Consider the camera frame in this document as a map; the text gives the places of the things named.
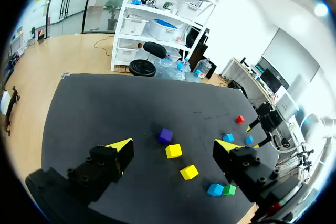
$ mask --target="black mat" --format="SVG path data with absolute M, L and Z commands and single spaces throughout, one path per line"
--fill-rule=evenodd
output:
M 235 118 L 243 115 L 245 125 Z M 245 129 L 257 114 L 239 90 L 156 78 L 72 74 L 61 80 L 48 112 L 42 168 L 66 177 L 95 145 L 133 138 L 135 157 L 117 184 L 90 208 L 128 223 L 237 223 L 252 206 L 238 188 L 235 196 L 207 194 L 211 183 L 227 185 L 212 158 L 213 141 L 233 133 L 244 145 Z M 167 159 L 156 141 L 161 128 L 174 132 L 183 155 Z M 249 132 L 265 138 L 260 126 Z M 258 155 L 274 168 L 269 145 Z M 180 169 L 195 164 L 199 175 L 185 181 Z

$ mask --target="black stool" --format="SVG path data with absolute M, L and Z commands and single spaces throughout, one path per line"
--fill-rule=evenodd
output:
M 143 44 L 143 49 L 161 59 L 164 59 L 167 55 L 167 50 L 163 46 L 154 42 L 146 42 Z M 129 69 L 135 76 L 152 77 L 156 72 L 154 64 L 147 60 L 134 60 L 130 63 Z

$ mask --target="ceiling light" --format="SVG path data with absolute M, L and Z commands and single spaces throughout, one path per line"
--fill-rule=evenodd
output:
M 328 7 L 325 4 L 318 4 L 314 9 L 314 13 L 318 17 L 325 16 L 328 14 Z

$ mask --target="water bottle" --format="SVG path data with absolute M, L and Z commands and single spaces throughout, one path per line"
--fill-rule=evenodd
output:
M 201 71 L 199 69 L 194 73 L 185 73 L 185 81 L 201 83 L 202 78 L 199 77 Z
M 179 63 L 177 64 L 176 68 L 169 68 L 167 71 L 163 74 L 163 79 L 168 80 L 179 80 L 184 81 L 185 80 L 185 73 L 182 71 L 183 64 Z
M 164 59 L 157 59 L 154 63 L 156 72 L 154 77 L 162 78 L 166 70 L 172 65 L 173 61 L 170 58 L 171 53 L 167 52 L 167 55 Z
M 189 65 L 189 59 L 188 58 L 185 58 L 184 61 L 178 61 L 178 63 L 182 63 L 183 66 L 182 66 L 182 71 L 185 72 L 185 73 L 190 73 L 191 72 L 191 69 L 190 69 L 190 65 Z
M 198 64 L 196 65 L 196 68 L 194 69 L 194 72 L 196 72 L 197 69 L 201 71 L 201 74 L 200 74 L 201 78 L 204 78 L 211 69 L 211 64 L 209 61 L 210 61 L 209 58 L 206 60 L 200 60 Z

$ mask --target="yellow cube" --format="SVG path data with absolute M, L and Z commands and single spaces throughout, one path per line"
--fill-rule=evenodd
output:
M 185 180 L 192 179 L 198 175 L 198 171 L 195 165 L 187 166 L 186 168 L 180 170 L 180 173 L 182 174 Z
M 179 144 L 171 144 L 166 148 L 167 158 L 175 158 L 182 156 L 181 146 Z

